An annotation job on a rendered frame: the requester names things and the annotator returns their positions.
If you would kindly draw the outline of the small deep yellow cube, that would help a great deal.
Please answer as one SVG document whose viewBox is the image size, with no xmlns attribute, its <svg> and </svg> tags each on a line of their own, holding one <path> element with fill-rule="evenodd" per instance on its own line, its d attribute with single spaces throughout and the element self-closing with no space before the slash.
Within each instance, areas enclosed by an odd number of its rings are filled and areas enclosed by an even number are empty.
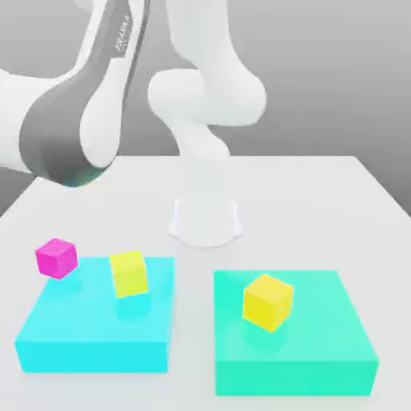
<svg viewBox="0 0 411 411">
<path fill-rule="evenodd" d="M 242 318 L 272 333 L 291 314 L 294 288 L 267 273 L 243 292 Z"/>
</svg>

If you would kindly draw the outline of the small pale yellow cube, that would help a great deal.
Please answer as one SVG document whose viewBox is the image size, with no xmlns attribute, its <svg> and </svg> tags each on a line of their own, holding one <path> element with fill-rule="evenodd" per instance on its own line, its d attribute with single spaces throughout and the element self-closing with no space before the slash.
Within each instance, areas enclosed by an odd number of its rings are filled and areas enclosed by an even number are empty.
<svg viewBox="0 0 411 411">
<path fill-rule="evenodd" d="M 147 270 L 140 251 L 112 254 L 109 261 L 118 299 L 148 292 Z"/>
</svg>

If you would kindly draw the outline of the large cyan box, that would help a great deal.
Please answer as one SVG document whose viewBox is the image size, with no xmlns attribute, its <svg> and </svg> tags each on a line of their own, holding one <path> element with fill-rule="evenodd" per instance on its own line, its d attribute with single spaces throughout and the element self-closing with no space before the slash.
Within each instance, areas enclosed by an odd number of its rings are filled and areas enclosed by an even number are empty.
<svg viewBox="0 0 411 411">
<path fill-rule="evenodd" d="M 83 257 L 50 279 L 15 340 L 24 372 L 167 372 L 173 326 L 173 257 L 145 259 L 146 294 L 118 299 L 107 257 Z"/>
</svg>

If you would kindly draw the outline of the small magenta cube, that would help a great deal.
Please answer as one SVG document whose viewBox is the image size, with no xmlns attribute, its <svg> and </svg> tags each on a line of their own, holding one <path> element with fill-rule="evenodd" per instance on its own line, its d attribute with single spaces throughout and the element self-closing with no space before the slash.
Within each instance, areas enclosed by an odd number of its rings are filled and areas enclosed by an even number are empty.
<svg viewBox="0 0 411 411">
<path fill-rule="evenodd" d="M 39 272 L 53 279 L 63 279 L 78 266 L 75 244 L 53 238 L 35 251 Z"/>
</svg>

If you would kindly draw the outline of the large turquoise box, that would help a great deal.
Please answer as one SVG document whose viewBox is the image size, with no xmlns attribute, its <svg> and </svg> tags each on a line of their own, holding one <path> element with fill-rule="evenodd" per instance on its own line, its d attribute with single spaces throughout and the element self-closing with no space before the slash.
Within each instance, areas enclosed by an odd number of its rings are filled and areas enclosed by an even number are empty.
<svg viewBox="0 0 411 411">
<path fill-rule="evenodd" d="M 273 333 L 242 317 L 259 271 L 214 272 L 214 370 L 219 396 L 368 396 L 378 356 L 337 271 L 271 271 L 294 288 Z"/>
</svg>

